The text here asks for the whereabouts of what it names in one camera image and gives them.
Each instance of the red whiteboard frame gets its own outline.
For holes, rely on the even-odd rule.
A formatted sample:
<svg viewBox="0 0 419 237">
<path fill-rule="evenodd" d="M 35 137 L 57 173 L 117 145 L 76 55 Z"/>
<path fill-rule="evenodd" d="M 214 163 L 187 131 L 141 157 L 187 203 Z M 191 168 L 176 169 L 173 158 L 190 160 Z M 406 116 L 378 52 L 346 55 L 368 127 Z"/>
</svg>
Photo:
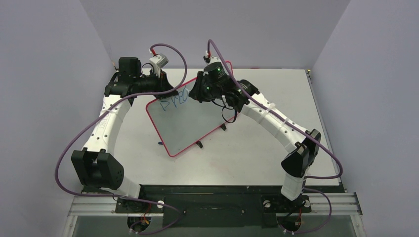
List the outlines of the red whiteboard frame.
<svg viewBox="0 0 419 237">
<path fill-rule="evenodd" d="M 189 80 L 189 81 L 185 82 L 184 84 L 182 84 L 180 87 L 185 86 L 185 85 L 187 85 L 187 84 L 189 84 L 189 83 L 191 83 L 191 82 L 193 82 L 193 81 L 195 81 L 195 80 L 196 80 L 196 78 L 193 78 L 193 79 L 191 79 L 191 80 Z M 186 147 L 185 149 L 183 149 L 182 151 L 180 151 L 180 152 L 178 152 L 178 153 L 176 153 L 176 154 L 172 155 L 172 154 L 170 154 L 170 153 L 169 153 L 168 148 L 166 147 L 166 144 L 165 144 L 165 142 L 163 141 L 162 136 L 161 136 L 161 135 L 160 135 L 160 133 L 159 133 L 159 130 L 157 129 L 156 125 L 154 124 L 153 119 L 151 118 L 150 113 L 148 112 L 148 106 L 149 106 L 151 103 L 155 102 L 155 101 L 157 101 L 157 99 L 154 99 L 154 100 L 152 100 L 152 101 L 148 102 L 148 103 L 147 103 L 147 105 L 145 106 L 145 111 L 147 112 L 148 117 L 150 118 L 151 123 L 152 123 L 152 124 L 153 124 L 153 126 L 154 126 L 154 129 L 156 130 L 156 132 L 157 132 L 157 134 L 158 134 L 158 136 L 159 136 L 159 138 L 160 138 L 161 142 L 163 143 L 163 146 L 165 147 L 165 150 L 166 150 L 167 154 L 168 154 L 170 157 L 175 157 L 175 156 L 177 156 L 178 154 L 182 153 L 182 152 L 183 152 L 183 151 L 185 151 L 186 149 L 190 148 L 190 147 L 191 147 L 192 145 L 194 145 L 196 142 L 201 141 L 204 137 L 208 136 L 208 134 L 210 134 L 210 133 L 214 132 L 215 130 L 217 130 L 218 128 L 220 128 L 223 124 L 226 124 L 226 123 L 227 123 L 227 122 L 225 122 L 225 123 L 223 123 L 222 125 L 220 125 L 220 126 L 218 126 L 218 127 L 214 128 L 214 130 L 212 130 L 211 132 L 209 132 L 209 133 L 205 134 L 203 137 L 201 137 L 200 139 L 196 140 L 195 142 L 193 142 L 191 145 L 187 146 L 187 147 Z"/>
</svg>

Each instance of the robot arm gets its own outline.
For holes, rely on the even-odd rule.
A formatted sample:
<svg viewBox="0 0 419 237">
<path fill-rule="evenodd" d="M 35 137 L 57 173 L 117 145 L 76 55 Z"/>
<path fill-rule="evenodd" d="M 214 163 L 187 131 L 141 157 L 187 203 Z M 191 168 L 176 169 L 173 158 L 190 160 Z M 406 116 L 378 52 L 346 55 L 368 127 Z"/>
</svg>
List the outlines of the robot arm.
<svg viewBox="0 0 419 237">
<path fill-rule="evenodd" d="M 122 97 L 140 92 L 162 92 L 173 89 L 161 67 L 168 62 L 164 55 L 150 59 L 153 73 L 146 76 L 141 72 L 138 58 L 119 59 L 119 69 L 105 87 L 105 96 L 100 112 L 105 111 Z M 156 95 L 158 99 L 177 95 L 173 91 Z M 141 186 L 124 174 L 123 166 L 114 158 L 115 142 L 124 117 L 133 104 L 134 98 L 124 100 L 96 124 L 81 151 L 73 151 L 71 161 L 80 182 L 85 186 L 101 188 L 114 194 L 139 198 Z"/>
<path fill-rule="evenodd" d="M 237 87 L 230 76 L 225 73 L 217 57 L 206 55 L 204 59 L 208 65 L 203 72 L 198 72 L 197 80 L 189 93 L 189 97 L 200 103 L 221 99 L 226 105 L 252 118 L 269 131 L 289 153 L 281 162 L 281 166 L 286 172 L 281 193 L 291 201 L 297 199 L 302 193 L 305 183 L 304 177 L 313 163 L 319 147 L 304 135 L 294 131 L 285 122 L 288 121 L 300 130 L 306 131 L 307 134 L 317 141 L 320 141 L 321 134 L 316 129 L 308 131 L 290 120 L 275 108 L 275 104 L 266 100 L 263 94 L 247 80 L 240 80 L 239 84 L 241 87 Z M 263 110 L 252 101 L 249 101 L 242 90 L 245 90 L 253 99 L 268 109 Z M 281 115 L 285 121 L 281 121 L 273 116 L 269 113 L 270 110 Z"/>
</svg>

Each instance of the screw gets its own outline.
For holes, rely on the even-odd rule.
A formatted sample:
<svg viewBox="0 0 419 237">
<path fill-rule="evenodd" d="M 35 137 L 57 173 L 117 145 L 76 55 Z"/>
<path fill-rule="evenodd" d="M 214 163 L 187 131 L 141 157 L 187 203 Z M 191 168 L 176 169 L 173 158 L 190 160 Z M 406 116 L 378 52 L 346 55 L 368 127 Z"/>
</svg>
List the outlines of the screw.
<svg viewBox="0 0 419 237">
<path fill-rule="evenodd" d="M 164 204 L 165 202 L 164 202 L 164 201 L 162 201 L 162 200 L 160 200 L 160 201 L 158 201 L 157 203 L 162 203 L 162 204 Z M 162 205 L 157 205 L 157 208 L 162 209 L 162 208 L 163 208 L 163 206 L 162 206 Z"/>
</svg>

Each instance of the gray table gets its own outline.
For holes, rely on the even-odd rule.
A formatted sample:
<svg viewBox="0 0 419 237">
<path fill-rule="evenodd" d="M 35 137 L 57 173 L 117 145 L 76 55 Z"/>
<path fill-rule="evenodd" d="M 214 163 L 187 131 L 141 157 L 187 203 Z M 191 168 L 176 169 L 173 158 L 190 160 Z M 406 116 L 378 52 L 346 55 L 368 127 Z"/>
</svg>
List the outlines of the gray table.
<svg viewBox="0 0 419 237">
<path fill-rule="evenodd" d="M 172 85 L 179 83 L 182 69 L 166 69 Z M 189 69 L 187 80 L 198 69 Z M 253 83 L 277 109 L 301 126 L 324 134 L 304 70 L 235 69 L 237 79 Z M 203 149 L 192 146 L 171 158 L 145 112 L 153 96 L 139 97 L 121 126 L 115 158 L 125 174 L 140 184 L 160 185 L 282 185 L 284 147 L 255 121 L 239 116 L 224 132 L 215 131 L 202 140 Z M 322 144 L 327 147 L 325 138 Z M 332 159 L 320 151 L 311 175 L 336 174 Z M 338 180 L 307 180 L 307 185 L 338 185 Z"/>
</svg>

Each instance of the lavender wall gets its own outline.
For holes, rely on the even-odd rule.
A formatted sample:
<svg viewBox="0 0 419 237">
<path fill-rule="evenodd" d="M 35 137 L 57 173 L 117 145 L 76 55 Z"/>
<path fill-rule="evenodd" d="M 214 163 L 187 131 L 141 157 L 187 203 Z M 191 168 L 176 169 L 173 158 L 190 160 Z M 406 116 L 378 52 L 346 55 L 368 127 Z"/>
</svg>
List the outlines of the lavender wall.
<svg viewBox="0 0 419 237">
<path fill-rule="evenodd" d="M 113 68 L 78 0 L 1 0 L 0 34 L 0 236 L 61 236 L 73 197 L 54 167 Z M 77 190 L 69 158 L 61 179 Z"/>
<path fill-rule="evenodd" d="M 81 0 L 108 51 L 148 60 L 148 47 L 178 47 L 202 68 L 212 38 L 237 68 L 311 68 L 349 0 Z M 169 50 L 169 59 L 177 55 Z M 171 67 L 182 67 L 172 61 Z"/>
<path fill-rule="evenodd" d="M 352 0 L 312 70 L 369 236 L 418 236 L 419 1 Z"/>
</svg>

